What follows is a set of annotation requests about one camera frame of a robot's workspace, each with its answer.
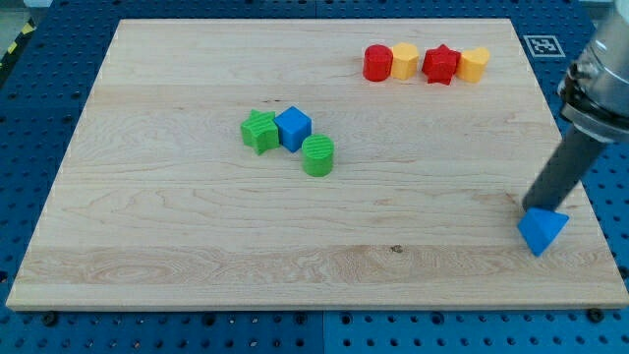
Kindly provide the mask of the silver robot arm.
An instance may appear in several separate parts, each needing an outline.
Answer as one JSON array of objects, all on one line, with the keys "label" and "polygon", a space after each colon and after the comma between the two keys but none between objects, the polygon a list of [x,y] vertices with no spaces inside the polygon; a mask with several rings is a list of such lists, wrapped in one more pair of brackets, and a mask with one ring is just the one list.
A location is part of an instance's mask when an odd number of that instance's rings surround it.
[{"label": "silver robot arm", "polygon": [[570,128],[522,200],[555,211],[612,143],[628,141],[628,0],[613,3],[558,87]]}]

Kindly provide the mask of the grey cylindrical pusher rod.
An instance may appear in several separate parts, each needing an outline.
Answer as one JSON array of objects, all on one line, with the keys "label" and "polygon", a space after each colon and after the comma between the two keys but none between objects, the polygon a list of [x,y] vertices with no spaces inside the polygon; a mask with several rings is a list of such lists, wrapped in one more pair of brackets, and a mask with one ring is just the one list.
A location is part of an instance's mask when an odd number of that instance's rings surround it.
[{"label": "grey cylindrical pusher rod", "polygon": [[523,209],[557,210],[606,147],[572,126],[523,198]]}]

